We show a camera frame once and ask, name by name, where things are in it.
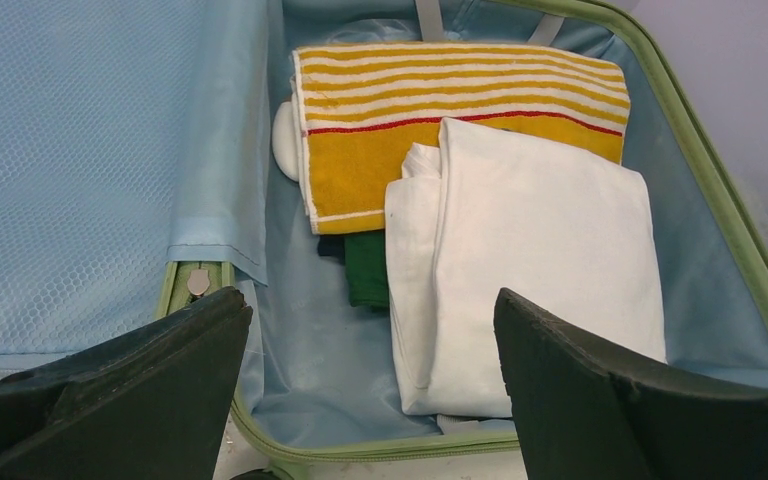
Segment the white cloth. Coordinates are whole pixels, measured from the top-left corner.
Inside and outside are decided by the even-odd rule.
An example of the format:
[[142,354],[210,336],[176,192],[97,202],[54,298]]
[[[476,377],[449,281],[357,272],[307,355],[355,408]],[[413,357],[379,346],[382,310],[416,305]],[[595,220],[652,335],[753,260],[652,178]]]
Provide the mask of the white cloth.
[[493,329],[503,288],[666,358],[647,185],[587,150],[446,118],[387,186],[385,250],[407,414],[510,415]]

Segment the navy blue shirt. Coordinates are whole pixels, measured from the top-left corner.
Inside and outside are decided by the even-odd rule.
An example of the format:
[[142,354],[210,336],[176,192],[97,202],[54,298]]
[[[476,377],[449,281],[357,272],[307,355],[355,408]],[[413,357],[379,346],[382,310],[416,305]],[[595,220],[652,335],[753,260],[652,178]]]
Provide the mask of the navy blue shirt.
[[320,257],[332,259],[340,264],[345,263],[345,242],[343,235],[323,235],[319,237],[317,254]]

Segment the green shirt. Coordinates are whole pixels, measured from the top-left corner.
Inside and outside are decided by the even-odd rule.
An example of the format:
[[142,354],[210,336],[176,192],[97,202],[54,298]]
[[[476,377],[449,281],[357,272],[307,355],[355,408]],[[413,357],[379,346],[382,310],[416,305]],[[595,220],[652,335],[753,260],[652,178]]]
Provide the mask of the green shirt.
[[345,274],[352,307],[389,308],[390,296],[383,230],[344,237]]

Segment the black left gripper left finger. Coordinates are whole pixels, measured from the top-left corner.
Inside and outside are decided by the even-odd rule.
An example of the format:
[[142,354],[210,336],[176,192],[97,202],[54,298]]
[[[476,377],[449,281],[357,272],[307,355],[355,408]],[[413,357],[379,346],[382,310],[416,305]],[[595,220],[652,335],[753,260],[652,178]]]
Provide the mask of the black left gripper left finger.
[[253,310],[222,288],[0,379],[0,479],[209,479]]

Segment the yellow striped towel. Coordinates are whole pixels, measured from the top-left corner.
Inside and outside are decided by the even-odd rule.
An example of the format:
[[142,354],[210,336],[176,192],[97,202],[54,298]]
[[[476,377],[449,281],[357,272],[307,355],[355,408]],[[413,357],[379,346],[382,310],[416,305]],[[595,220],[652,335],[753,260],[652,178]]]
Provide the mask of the yellow striped towel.
[[311,230],[384,226],[387,186],[445,118],[622,157],[631,99],[613,62],[548,46],[382,42],[292,54],[299,186]]

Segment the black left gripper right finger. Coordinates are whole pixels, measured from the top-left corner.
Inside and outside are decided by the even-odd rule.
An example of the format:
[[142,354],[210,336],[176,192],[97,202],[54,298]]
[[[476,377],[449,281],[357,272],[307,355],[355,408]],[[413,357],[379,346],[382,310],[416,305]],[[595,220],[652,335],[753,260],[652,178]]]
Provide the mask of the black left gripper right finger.
[[671,367],[510,289],[501,371],[531,479],[768,479],[768,389]]

